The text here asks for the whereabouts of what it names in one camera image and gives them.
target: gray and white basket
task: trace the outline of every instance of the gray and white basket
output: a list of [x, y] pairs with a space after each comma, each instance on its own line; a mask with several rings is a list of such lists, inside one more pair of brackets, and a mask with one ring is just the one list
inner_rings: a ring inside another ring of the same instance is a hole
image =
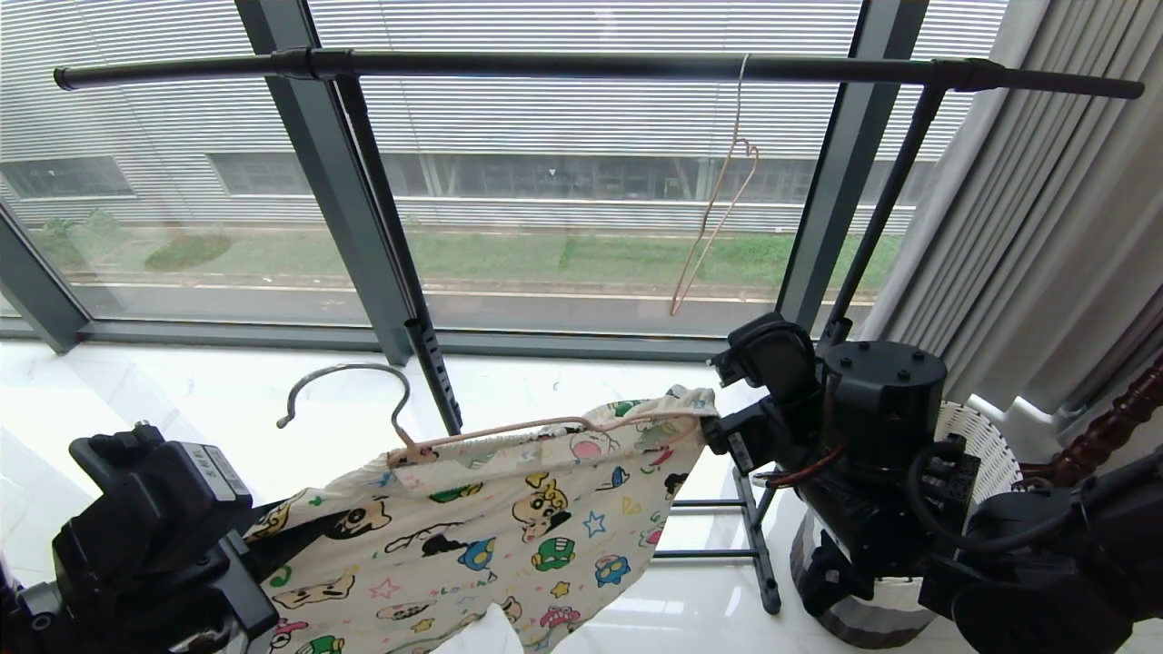
[[[1007, 492], [1021, 481], [1018, 460], [1001, 432], [977, 411], [951, 401], [942, 403], [935, 438], [942, 440], [949, 434], [965, 436], [965, 450], [982, 460], [970, 512], [986, 498]], [[821, 542], [821, 528], [822, 524], [811, 510], [800, 521], [791, 549], [791, 573], [797, 583], [811, 564], [812, 552]], [[816, 619], [849, 645], [865, 649], [899, 647], [916, 638], [935, 617], [918, 603], [921, 581], [878, 580], [870, 602], [848, 597]]]

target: white marble floor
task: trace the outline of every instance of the white marble floor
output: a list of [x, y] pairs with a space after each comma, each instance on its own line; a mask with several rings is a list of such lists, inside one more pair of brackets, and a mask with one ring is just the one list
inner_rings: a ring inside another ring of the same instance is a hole
[[[120, 346], [81, 346], [55, 356], [40, 343], [0, 342], [0, 535], [6, 561], [24, 583], [51, 577], [49, 541], [62, 521], [97, 495], [66, 453], [79, 436], [147, 419], [167, 439], [212, 442], [224, 450], [257, 502], [322, 485], [395, 447], [387, 414], [399, 391], [393, 379], [377, 372], [315, 382], [300, 397], [295, 421], [274, 428], [299, 376], [344, 361], [381, 360], [342, 353]], [[450, 357], [447, 363], [466, 429], [654, 397], [676, 383], [716, 383], [700, 365], [487, 357]], [[419, 392], [401, 417], [404, 426], [419, 438], [444, 435], [420, 371], [413, 365], [407, 372]], [[732, 412], [761, 394], [736, 384], [718, 391], [718, 406]], [[728, 470], [726, 457], [707, 452], [680, 497], [734, 495]], [[763, 611], [747, 561], [656, 562], [557, 652], [856, 652], [804, 612], [789, 578], [789, 541], [802, 510], [794, 496], [782, 492], [765, 521], [784, 599], [779, 616]], [[661, 548], [744, 542], [741, 520], [732, 513], [676, 513]], [[1141, 624], [1125, 651], [1161, 648], [1163, 621], [1155, 620]], [[971, 652], [956, 627], [942, 619], [900, 651]], [[494, 610], [438, 652], [516, 654], [521, 647]]]

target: clothing rack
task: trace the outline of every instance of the clothing rack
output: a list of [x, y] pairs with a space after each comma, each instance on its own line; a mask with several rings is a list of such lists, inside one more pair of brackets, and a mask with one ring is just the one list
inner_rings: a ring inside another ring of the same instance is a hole
[[[477, 52], [395, 52], [342, 48], [293, 48], [269, 55], [215, 57], [169, 62], [147, 62], [101, 66], [58, 67], [53, 79], [64, 90], [191, 79], [285, 77], [319, 80], [334, 85], [348, 116], [356, 150], [363, 162], [377, 207], [381, 233], [393, 255], [395, 273], [401, 279], [409, 318], [405, 322], [413, 349], [440, 408], [450, 435], [459, 433], [461, 413], [444, 368], [420, 286], [415, 265], [404, 239], [404, 226], [387, 184], [387, 176], [376, 147], [368, 105], [358, 78], [363, 76], [472, 76], [472, 77], [597, 77], [634, 79], [684, 79], [721, 81], [822, 81], [911, 84], [923, 87], [913, 112], [884, 190], [877, 200], [852, 264], [844, 277], [836, 303], [821, 337], [820, 348], [842, 342], [851, 328], [846, 318], [849, 304], [872, 251], [905, 186], [908, 172], [925, 140], [929, 125], [948, 91], [976, 92], [992, 88], [1056, 91], [1108, 98], [1134, 99], [1143, 93], [1136, 81], [1079, 74], [1025, 71], [987, 59], [870, 61], [828, 57], [743, 58], [736, 55], [562, 55], [562, 54], [477, 54]], [[775, 498], [765, 489], [758, 503], [747, 475], [732, 470], [739, 497], [735, 499], [687, 499], [676, 509], [737, 509], [743, 514], [749, 547], [656, 552], [656, 559], [737, 559], [755, 564], [759, 595], [769, 613], [779, 611], [771, 555], [763, 534], [763, 518]]]

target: cartoon print pajama pants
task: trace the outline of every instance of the cartoon print pajama pants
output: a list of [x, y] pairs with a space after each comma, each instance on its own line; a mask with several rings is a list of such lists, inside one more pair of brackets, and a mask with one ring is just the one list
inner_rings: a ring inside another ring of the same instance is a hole
[[[714, 394], [675, 386], [586, 418], [656, 411], [714, 415]], [[697, 422], [475, 439], [306, 489], [247, 535], [347, 512], [264, 581], [281, 617], [271, 653], [427, 653], [493, 603], [526, 652], [552, 649], [642, 576], [702, 452]]]

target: rack leg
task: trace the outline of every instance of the rack leg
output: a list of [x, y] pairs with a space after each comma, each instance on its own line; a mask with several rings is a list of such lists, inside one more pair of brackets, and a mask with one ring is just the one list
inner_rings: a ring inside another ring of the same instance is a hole
[[737, 468], [732, 468], [732, 477], [735, 479], [739, 497], [743, 500], [743, 528], [747, 529], [747, 539], [751, 542], [751, 549], [755, 550], [751, 561], [755, 563], [755, 575], [759, 581], [759, 599], [763, 602], [763, 609], [775, 616], [779, 613], [782, 605], [779, 585], [776, 583], [776, 574], [771, 568], [768, 540], [763, 535], [763, 514], [771, 506], [771, 497], [769, 496], [775, 496], [775, 490], [766, 490], [757, 507], [747, 475], [741, 475]]

